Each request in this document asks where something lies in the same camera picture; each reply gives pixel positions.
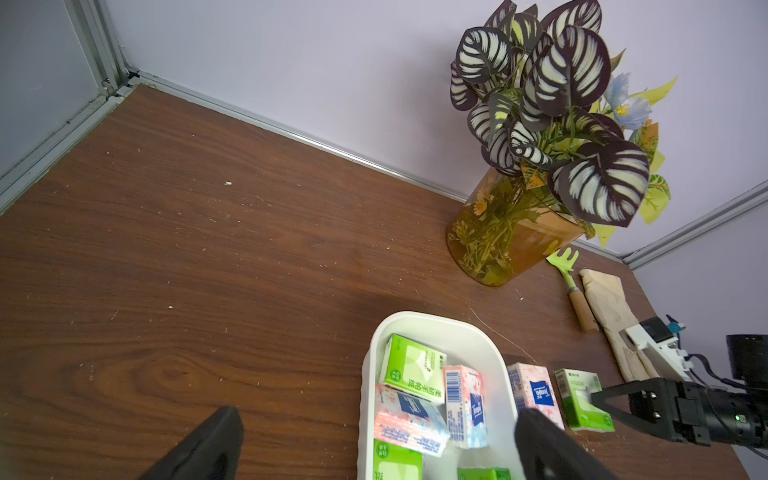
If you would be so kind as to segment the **white storage box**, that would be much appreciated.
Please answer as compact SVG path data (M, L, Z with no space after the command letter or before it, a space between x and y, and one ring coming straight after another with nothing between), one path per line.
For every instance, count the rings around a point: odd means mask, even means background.
M413 311L375 330L362 364L357 476L457 479L462 470L525 474L518 410L496 345L474 325Z

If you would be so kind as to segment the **pink tempo tissue pack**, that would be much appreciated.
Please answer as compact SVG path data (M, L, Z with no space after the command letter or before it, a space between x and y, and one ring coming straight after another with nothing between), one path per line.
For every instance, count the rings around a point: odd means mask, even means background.
M508 366L507 372L517 409L538 410L564 430L565 425L547 368L518 362Z

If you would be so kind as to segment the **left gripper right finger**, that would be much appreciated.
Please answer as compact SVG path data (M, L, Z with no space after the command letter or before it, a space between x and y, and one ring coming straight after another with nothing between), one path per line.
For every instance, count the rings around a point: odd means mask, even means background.
M524 409L518 414L514 438L528 480L618 479L538 410Z

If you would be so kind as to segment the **pink blue tissue pack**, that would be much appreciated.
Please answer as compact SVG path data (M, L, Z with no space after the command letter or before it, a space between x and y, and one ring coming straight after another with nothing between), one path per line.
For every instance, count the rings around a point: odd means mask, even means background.
M446 421L457 448L488 446L482 376L466 366L444 369Z

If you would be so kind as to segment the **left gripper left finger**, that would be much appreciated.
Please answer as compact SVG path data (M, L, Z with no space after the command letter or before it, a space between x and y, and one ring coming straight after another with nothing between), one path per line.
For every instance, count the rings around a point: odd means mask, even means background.
M211 416L152 465L140 480L232 480L236 477L244 427L234 406Z

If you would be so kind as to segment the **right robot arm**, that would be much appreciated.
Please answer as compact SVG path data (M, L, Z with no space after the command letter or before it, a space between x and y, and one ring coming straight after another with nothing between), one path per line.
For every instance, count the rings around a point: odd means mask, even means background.
M734 380L714 374L698 354L708 375L731 386L722 390L701 379L653 378L609 387L591 403L632 429L660 439L709 446L767 448L767 337L726 337Z

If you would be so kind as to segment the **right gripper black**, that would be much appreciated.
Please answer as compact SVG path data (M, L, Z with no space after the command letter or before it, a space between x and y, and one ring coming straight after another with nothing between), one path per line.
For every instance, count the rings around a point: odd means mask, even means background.
M767 445L767 400L751 392L653 378L608 387L591 402L628 427L672 442Z

